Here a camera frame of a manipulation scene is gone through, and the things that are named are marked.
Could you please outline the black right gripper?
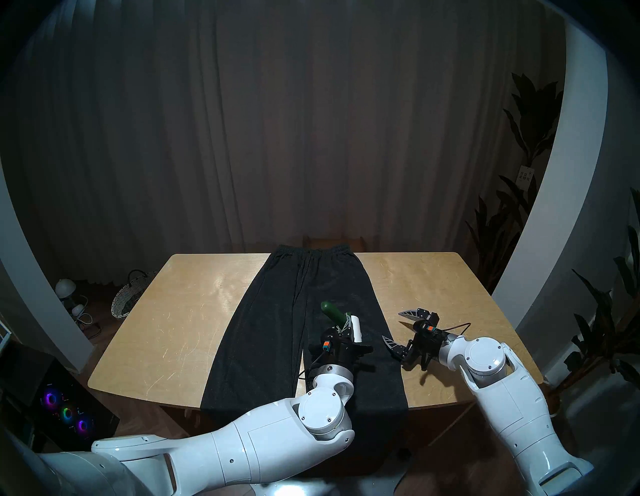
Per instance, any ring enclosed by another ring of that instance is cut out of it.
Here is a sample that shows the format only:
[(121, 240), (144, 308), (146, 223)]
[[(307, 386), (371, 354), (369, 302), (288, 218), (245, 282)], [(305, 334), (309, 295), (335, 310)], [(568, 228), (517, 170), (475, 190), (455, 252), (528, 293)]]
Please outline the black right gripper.
[[(431, 312), (423, 308), (404, 310), (399, 316), (411, 321), (428, 320)], [(383, 342), (392, 356), (402, 360), (402, 366), (409, 370), (419, 362), (420, 369), (426, 371), (432, 359), (437, 358), (446, 340), (445, 331), (438, 328), (414, 328), (414, 337), (407, 346), (401, 345), (383, 335)]]

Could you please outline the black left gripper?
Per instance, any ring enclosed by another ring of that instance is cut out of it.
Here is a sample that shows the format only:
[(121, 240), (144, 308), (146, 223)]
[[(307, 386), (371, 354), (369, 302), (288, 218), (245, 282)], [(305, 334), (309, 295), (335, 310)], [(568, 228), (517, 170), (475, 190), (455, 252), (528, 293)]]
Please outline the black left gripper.
[(338, 326), (338, 335), (321, 337), (321, 366), (340, 366), (353, 368), (357, 357), (363, 357), (374, 351), (373, 346), (354, 343), (351, 322)]

